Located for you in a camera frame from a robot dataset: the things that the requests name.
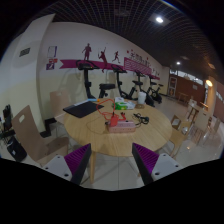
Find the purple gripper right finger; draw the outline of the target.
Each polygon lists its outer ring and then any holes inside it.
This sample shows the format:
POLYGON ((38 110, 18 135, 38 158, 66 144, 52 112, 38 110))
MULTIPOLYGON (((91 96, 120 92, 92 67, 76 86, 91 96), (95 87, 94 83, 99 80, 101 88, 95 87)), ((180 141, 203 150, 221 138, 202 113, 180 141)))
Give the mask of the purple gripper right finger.
POLYGON ((182 166, 168 154, 157 154, 137 143, 132 144, 132 154, 145 185, 182 169, 182 166))

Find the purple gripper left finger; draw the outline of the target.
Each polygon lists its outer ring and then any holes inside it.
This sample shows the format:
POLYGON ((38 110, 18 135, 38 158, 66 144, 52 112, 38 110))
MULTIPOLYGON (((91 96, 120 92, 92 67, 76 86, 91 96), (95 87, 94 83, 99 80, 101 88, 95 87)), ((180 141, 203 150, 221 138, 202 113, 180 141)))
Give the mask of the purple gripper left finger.
POLYGON ((79 185, 91 153, 91 145, 84 145, 66 156, 56 155, 43 167, 43 170, 79 185))

